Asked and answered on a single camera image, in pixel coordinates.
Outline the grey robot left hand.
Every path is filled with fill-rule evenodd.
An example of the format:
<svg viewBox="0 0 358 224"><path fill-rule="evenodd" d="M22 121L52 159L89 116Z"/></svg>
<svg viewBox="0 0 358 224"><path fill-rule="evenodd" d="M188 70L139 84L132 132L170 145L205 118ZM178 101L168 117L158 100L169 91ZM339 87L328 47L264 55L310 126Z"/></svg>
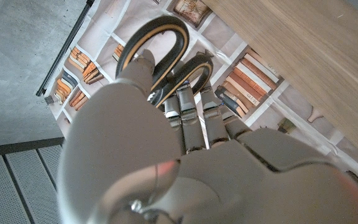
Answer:
<svg viewBox="0 0 358 224"><path fill-rule="evenodd" d="M358 186L307 144L244 125L182 154L147 101L148 50L77 113L63 146L63 223L358 223Z"/></svg>

